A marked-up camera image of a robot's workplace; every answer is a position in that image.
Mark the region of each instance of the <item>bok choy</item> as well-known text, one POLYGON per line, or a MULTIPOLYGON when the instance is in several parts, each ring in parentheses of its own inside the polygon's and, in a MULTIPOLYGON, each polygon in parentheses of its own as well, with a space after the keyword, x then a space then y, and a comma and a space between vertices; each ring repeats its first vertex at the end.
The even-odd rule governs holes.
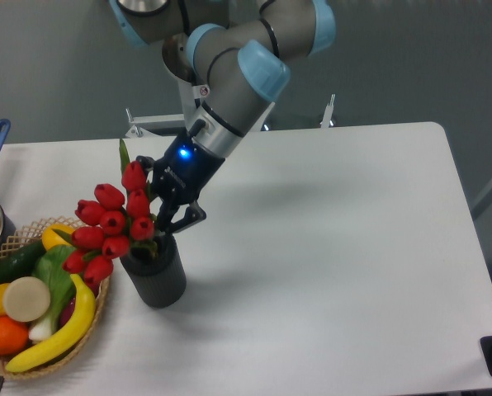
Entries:
POLYGON ((75 286, 70 274, 63 269, 66 258, 75 247, 57 245, 51 248, 35 264, 32 275, 45 282, 50 289, 50 307, 44 315, 30 326, 30 339, 41 342, 51 337, 57 330, 59 316, 68 302, 75 296, 75 286))

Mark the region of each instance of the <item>green cucumber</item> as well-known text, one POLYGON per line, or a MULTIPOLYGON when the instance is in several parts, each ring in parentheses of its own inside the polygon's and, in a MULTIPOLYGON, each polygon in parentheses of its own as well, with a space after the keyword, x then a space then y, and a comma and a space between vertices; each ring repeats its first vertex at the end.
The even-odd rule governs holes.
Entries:
POLYGON ((46 253, 42 241, 18 248, 10 256, 0 260, 0 284, 12 282, 23 276, 30 276, 37 260, 46 253))

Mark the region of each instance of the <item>wicker basket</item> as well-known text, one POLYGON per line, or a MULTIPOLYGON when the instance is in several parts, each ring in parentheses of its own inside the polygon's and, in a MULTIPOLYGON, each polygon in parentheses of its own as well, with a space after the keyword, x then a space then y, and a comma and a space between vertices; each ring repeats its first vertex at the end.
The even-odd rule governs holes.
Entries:
MULTIPOLYGON (((11 253, 15 252, 18 248, 28 243, 34 242, 40 239, 43 231, 50 225, 55 223, 67 224, 71 227, 78 228, 83 226, 79 220, 68 219, 65 217, 59 217, 57 219, 49 218, 42 219, 38 222, 34 222, 31 225, 22 227, 22 229, 17 230, 14 235, 7 237, 7 241, 2 244, 0 248, 0 260, 4 257, 9 256, 11 253)), ((49 373, 60 369, 62 366, 66 365, 71 359, 73 359, 83 348, 84 344, 87 342, 88 338, 97 326, 97 321, 99 320, 103 306, 105 304, 106 294, 108 292, 108 286, 110 283, 110 277, 106 278, 100 285, 99 295, 96 298, 96 314, 92 321, 91 327, 88 329, 84 337, 73 346, 70 352, 60 361, 53 364, 42 365, 35 369, 29 370, 24 373, 9 373, 4 367, 6 366, 7 360, 0 359, 0 375, 8 380, 30 380, 33 378, 38 378, 49 373)))

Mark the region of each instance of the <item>black vase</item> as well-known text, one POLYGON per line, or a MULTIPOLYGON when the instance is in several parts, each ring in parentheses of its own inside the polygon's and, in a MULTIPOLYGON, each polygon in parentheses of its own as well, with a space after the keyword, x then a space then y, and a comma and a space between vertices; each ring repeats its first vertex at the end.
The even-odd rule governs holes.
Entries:
POLYGON ((156 259, 131 249, 120 261, 141 299, 150 307, 165 308, 182 297, 186 274, 174 237, 167 234, 155 241, 158 244, 156 259))

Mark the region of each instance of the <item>banana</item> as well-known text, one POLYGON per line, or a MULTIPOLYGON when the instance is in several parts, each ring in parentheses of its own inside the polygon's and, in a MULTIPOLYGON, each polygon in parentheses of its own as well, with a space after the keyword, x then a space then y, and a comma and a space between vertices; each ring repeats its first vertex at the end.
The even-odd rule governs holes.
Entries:
POLYGON ((53 336, 13 357, 6 365, 10 373, 21 373, 65 353, 86 334, 96 312, 93 292, 77 274, 70 275, 75 285, 75 310, 70 320, 53 336))

